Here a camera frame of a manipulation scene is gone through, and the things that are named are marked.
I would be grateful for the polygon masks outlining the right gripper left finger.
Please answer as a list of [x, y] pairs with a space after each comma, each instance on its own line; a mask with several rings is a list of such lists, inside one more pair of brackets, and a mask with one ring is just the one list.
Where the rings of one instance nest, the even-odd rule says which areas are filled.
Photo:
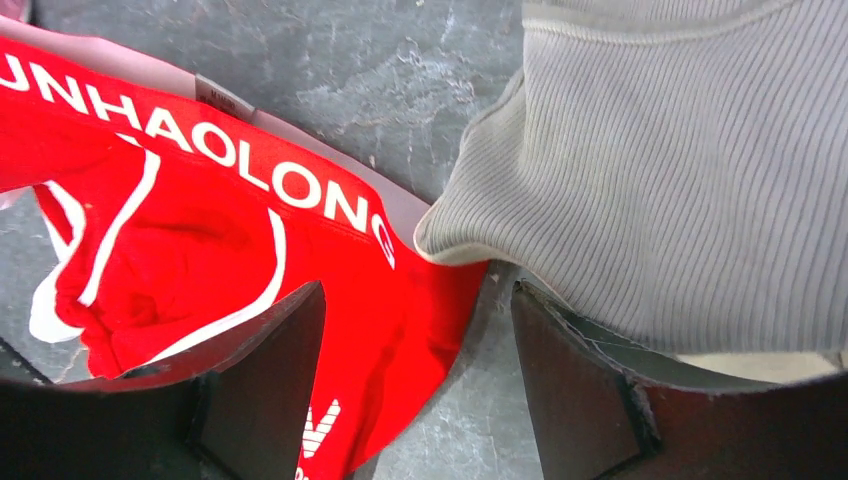
[[325, 319], [307, 283], [259, 316], [125, 376], [3, 380], [5, 479], [290, 479]]

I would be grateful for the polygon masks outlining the beige grey ribbed underwear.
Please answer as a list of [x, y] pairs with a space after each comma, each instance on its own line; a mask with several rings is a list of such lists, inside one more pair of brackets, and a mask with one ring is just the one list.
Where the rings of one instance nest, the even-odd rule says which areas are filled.
[[847, 5], [529, 1], [417, 250], [524, 267], [682, 361], [847, 366]]

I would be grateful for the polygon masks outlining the red boxer briefs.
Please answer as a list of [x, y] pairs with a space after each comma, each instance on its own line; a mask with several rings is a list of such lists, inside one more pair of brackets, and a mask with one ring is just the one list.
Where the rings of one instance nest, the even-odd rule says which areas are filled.
[[416, 199], [224, 91], [95, 37], [1, 22], [1, 203], [32, 191], [57, 254], [30, 333], [116, 378], [317, 281], [327, 313], [296, 475], [341, 479], [446, 379], [486, 265], [420, 256]]

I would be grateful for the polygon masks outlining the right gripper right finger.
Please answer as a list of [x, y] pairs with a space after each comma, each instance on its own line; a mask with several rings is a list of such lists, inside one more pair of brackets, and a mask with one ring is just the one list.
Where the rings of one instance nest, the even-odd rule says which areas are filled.
[[518, 356], [547, 479], [843, 479], [847, 376], [790, 384], [646, 349], [519, 281]]

